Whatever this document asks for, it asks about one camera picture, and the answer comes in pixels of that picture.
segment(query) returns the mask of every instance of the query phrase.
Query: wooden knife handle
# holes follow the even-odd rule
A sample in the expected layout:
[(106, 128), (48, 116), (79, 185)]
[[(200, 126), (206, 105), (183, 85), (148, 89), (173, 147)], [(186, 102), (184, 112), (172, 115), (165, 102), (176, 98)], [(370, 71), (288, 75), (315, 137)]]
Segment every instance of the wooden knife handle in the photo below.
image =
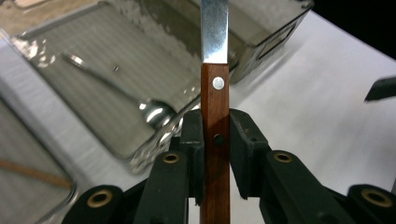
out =
[[(222, 78), (224, 87), (214, 88)], [(228, 64), (203, 63), (201, 111), (205, 137), (205, 197), (202, 224), (230, 223), (230, 107)]]

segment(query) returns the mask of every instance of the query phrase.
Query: white surface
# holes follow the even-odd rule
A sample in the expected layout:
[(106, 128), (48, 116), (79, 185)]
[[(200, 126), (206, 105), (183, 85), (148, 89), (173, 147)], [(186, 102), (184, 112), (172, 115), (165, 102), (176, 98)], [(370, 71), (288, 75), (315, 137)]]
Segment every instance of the white surface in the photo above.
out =
[[(391, 190), (396, 176), (396, 98), (364, 103), (396, 62), (314, 12), (269, 69), (231, 87), (231, 107), (248, 112), (272, 149), (297, 155), (319, 182), (342, 194), (355, 184)], [(239, 198), (232, 223), (263, 223), (259, 201)], [(191, 201), (190, 224), (199, 223)]]

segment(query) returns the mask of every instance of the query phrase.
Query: rivet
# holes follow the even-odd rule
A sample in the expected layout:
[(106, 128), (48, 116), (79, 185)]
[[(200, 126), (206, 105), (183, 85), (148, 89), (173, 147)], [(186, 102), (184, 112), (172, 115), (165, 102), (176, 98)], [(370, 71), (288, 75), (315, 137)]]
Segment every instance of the rivet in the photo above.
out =
[(224, 88), (224, 80), (221, 77), (215, 77), (213, 79), (213, 87), (218, 91), (223, 89)]

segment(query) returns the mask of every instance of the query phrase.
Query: metal blade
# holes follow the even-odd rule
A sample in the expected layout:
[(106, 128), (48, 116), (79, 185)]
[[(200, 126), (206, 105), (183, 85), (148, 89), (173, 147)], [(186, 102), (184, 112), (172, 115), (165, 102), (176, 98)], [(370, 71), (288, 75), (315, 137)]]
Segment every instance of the metal blade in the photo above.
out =
[(201, 0), (203, 63), (227, 63), (228, 0)]

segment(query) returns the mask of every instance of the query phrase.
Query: black background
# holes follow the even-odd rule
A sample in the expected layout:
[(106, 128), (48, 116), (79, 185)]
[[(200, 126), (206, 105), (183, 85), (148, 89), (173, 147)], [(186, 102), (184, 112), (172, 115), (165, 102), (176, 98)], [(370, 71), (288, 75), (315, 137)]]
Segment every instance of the black background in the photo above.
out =
[(396, 59), (396, 1), (314, 0), (313, 11)]

